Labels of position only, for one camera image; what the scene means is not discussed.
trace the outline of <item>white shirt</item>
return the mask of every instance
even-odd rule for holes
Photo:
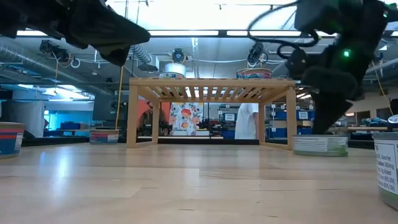
[[[256,139],[254,114],[259,112],[258,103],[242,103],[235,126],[235,139]]]

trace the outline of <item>person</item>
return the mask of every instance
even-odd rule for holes
[[[150,101],[147,101],[147,105],[149,108],[148,108],[148,110],[143,112],[143,114],[139,118],[138,128],[143,128],[147,124],[152,125],[152,120],[153,120],[153,116],[154,116],[154,105]],[[161,121],[167,122],[166,115],[162,109],[160,109],[160,111],[159,111],[159,122],[161,122]]]
[[[239,107],[235,139],[259,139],[258,103],[242,103]]]

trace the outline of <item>wooden floor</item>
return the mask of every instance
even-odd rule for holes
[[[0,160],[0,223],[398,222],[374,151],[295,156],[261,146],[75,144]]]

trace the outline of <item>green led light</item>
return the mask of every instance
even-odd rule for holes
[[[344,50],[343,56],[344,57],[349,57],[349,55],[350,55],[349,50]]]

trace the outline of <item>colorful floral poster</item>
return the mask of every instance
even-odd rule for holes
[[[174,135],[196,135],[197,125],[203,120],[203,103],[172,103],[169,125],[173,126]]]

